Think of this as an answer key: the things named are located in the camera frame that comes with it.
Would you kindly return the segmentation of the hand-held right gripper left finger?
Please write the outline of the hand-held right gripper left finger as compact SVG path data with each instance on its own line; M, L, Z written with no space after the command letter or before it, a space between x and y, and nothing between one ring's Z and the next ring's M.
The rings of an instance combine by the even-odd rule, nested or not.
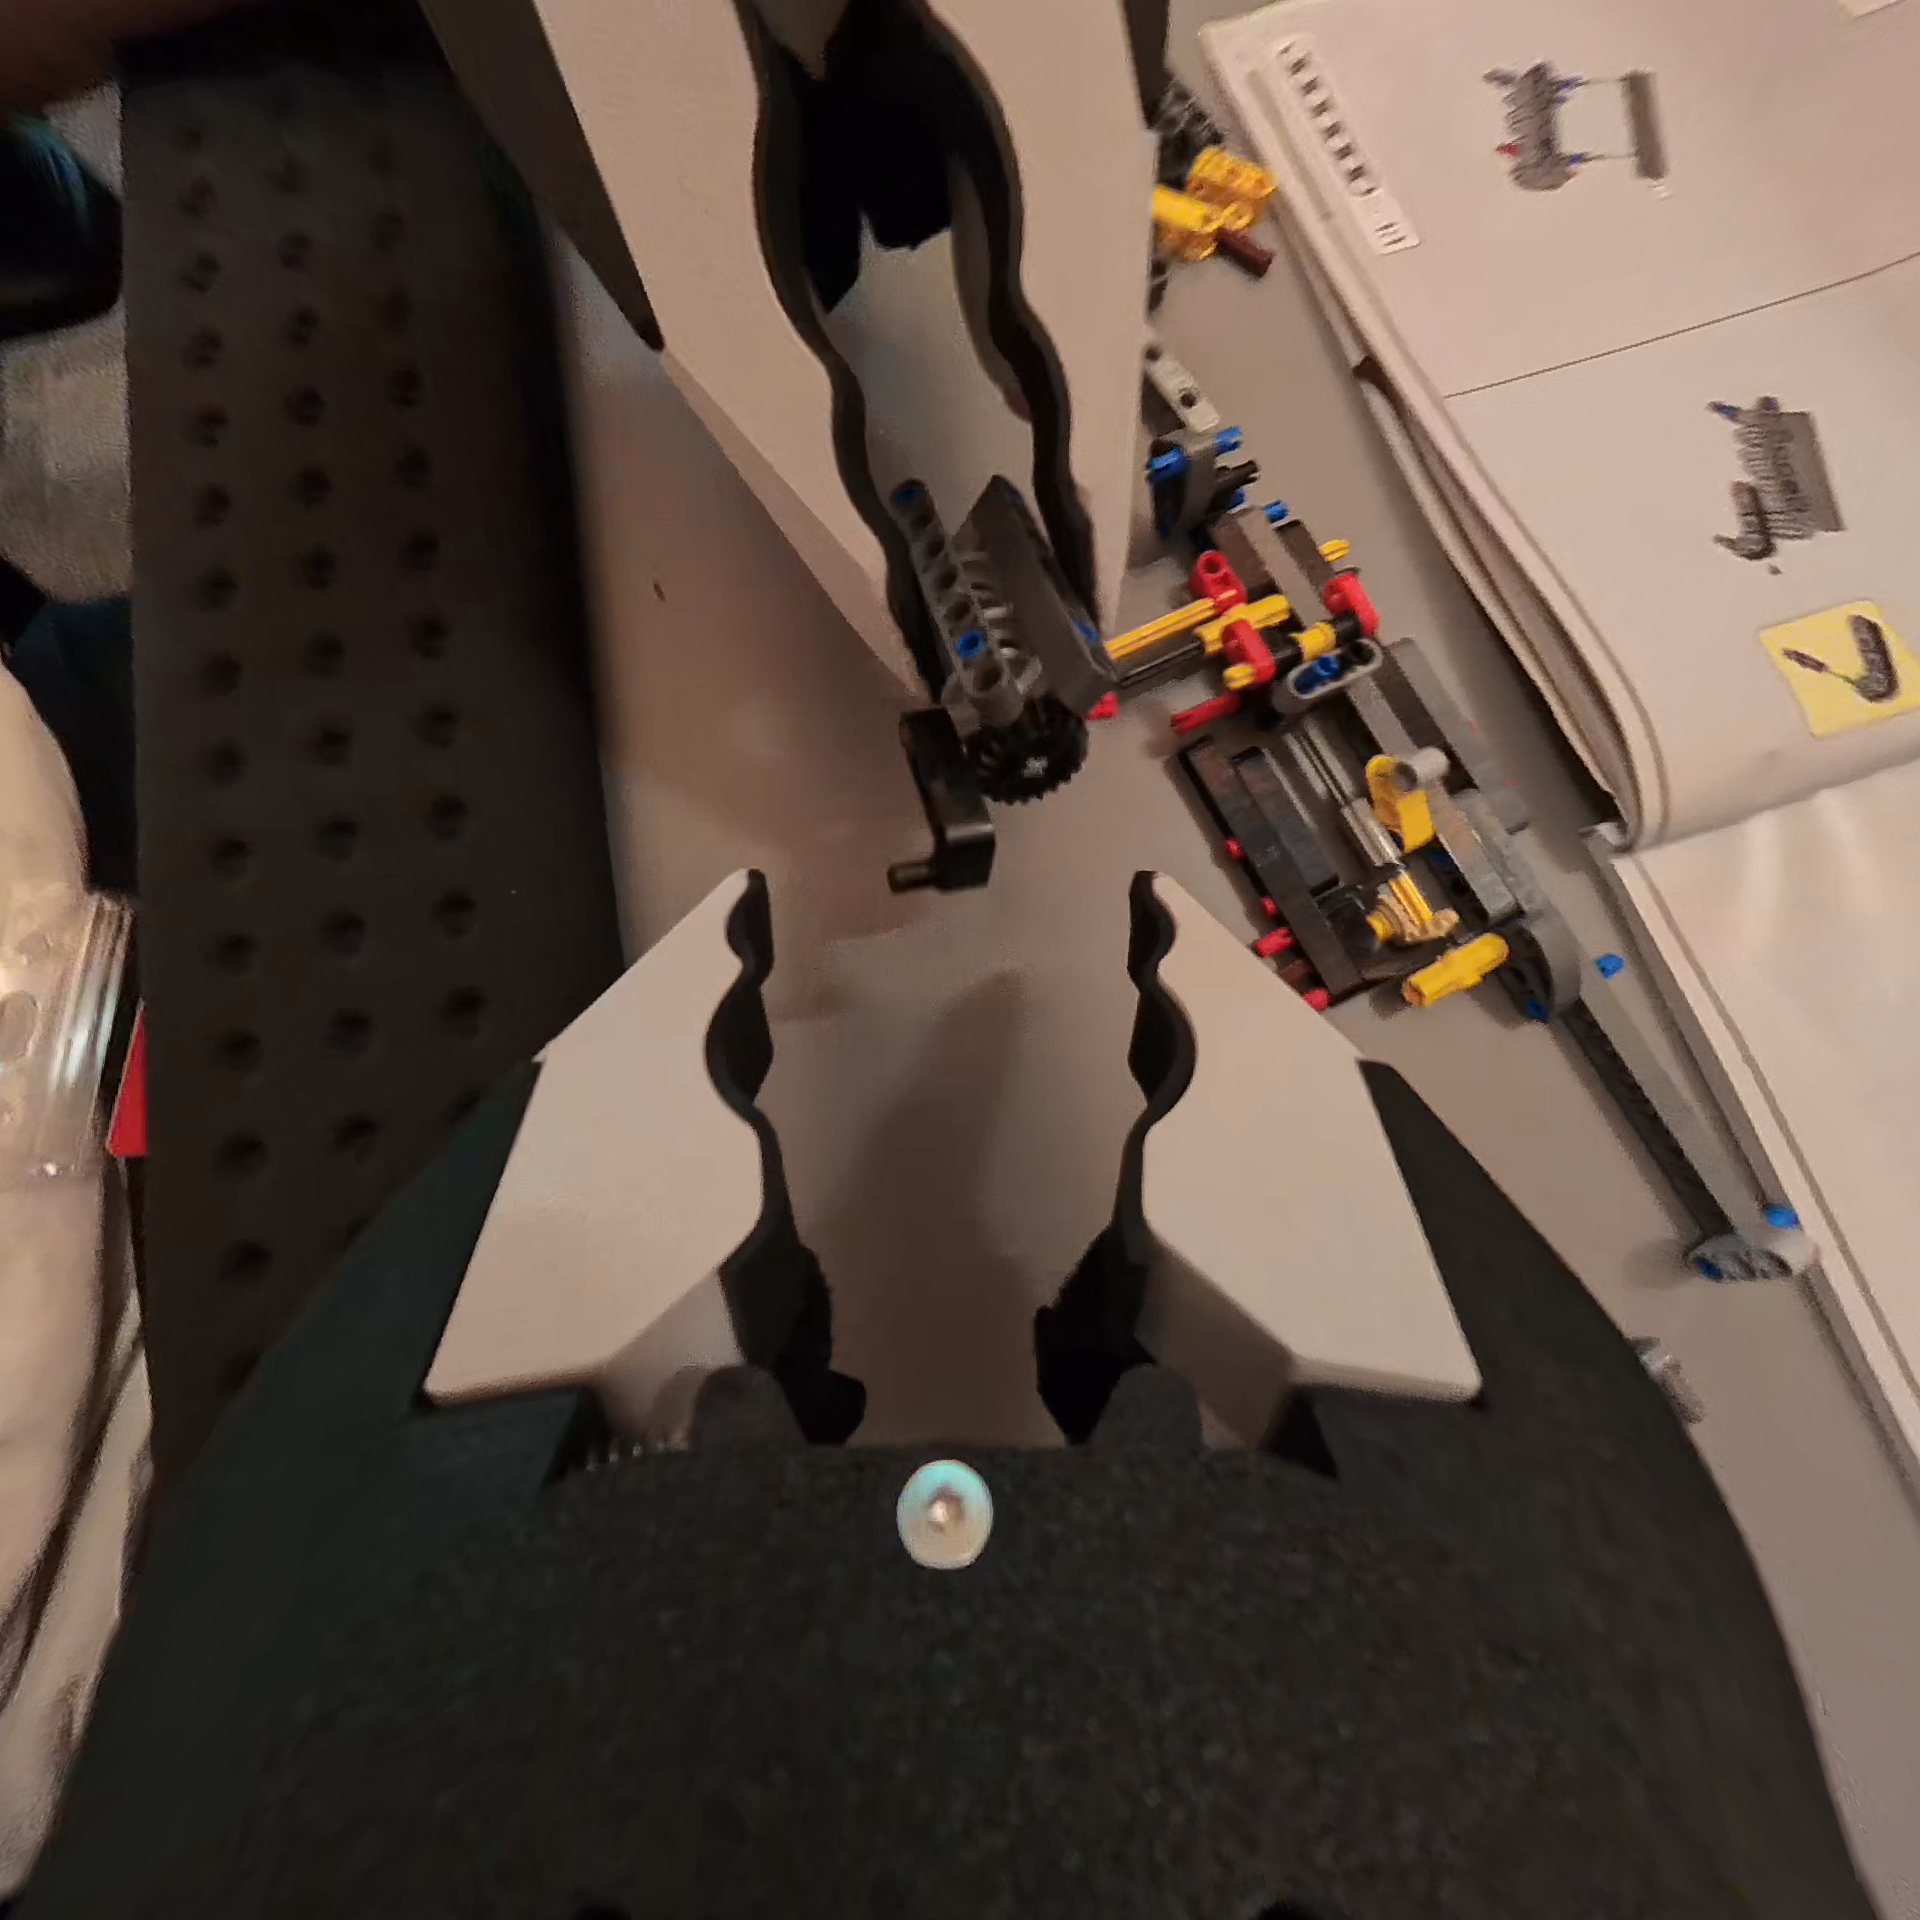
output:
M773 967L770 888L735 870L542 1049L423 1376L433 1405L579 1387L613 1438L665 1448L713 1376L753 1369L809 1443L862 1427L760 1111Z

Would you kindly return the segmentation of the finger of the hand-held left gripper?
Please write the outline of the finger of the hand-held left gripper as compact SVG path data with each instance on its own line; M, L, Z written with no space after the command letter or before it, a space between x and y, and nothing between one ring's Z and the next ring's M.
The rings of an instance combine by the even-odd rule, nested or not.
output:
M753 5L423 5L539 209L663 361L833 611L921 689L873 481L841 460L847 369L778 259L760 134L782 47Z
M1070 497L1097 619L1118 613L1137 487L1155 141L1120 1L935 1L998 113L1018 212L1016 284L1064 388Z

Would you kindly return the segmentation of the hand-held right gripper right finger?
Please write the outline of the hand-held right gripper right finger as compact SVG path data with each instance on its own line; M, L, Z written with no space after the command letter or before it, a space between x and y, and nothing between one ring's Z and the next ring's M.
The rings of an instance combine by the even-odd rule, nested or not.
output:
M1258 1447L1306 1390L1467 1405L1481 1367L1366 1063L1160 870L1127 893L1139 1113L1110 1217L1035 1318L1046 1415L1080 1444L1120 1380L1189 1382Z

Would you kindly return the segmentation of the lego chassis assembly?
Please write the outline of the lego chassis assembly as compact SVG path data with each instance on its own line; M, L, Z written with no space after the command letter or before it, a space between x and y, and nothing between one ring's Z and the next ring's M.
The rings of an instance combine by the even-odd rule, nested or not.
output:
M1311 1007L1431 1009L1501 995L1553 1033L1617 1111L1718 1285L1801 1280L1801 1216L1718 1137L1624 995L1619 948L1590 948L1528 861L1528 813L1411 640L1392 640L1343 542L1315 542L1227 424L1160 429L1143 456L1155 539L1185 598L1110 636L1118 711L1201 687L1168 713L1169 765L1258 908L1254 950Z

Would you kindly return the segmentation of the small lego beam assembly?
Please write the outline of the small lego beam assembly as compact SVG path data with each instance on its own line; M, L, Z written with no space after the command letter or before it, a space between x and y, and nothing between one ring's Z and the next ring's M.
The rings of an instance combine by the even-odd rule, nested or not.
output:
M1118 670L1040 519L994 475L949 525L919 478L887 496L928 623L935 708L989 801L1042 799L1079 775Z

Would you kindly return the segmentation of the clear badge holder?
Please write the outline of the clear badge holder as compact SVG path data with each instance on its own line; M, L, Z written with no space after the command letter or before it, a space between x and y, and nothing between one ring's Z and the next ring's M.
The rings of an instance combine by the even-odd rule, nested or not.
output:
M2 1189L64 1179L97 1153L103 1081L131 908L10 878L2 910Z

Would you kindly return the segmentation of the white shirt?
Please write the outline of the white shirt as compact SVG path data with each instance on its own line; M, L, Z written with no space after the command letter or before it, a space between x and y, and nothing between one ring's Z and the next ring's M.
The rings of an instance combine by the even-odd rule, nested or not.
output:
M2 675L5 881L89 887L79 797ZM2 1189L2 1889L54 1824L123 1613L152 1427L128 1213L105 1152Z

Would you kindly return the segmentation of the instruction booklet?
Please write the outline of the instruction booklet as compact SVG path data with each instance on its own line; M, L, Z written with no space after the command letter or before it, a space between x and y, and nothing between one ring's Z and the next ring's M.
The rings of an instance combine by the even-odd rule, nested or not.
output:
M1914 1469L1918 5L1267 5L1198 39Z

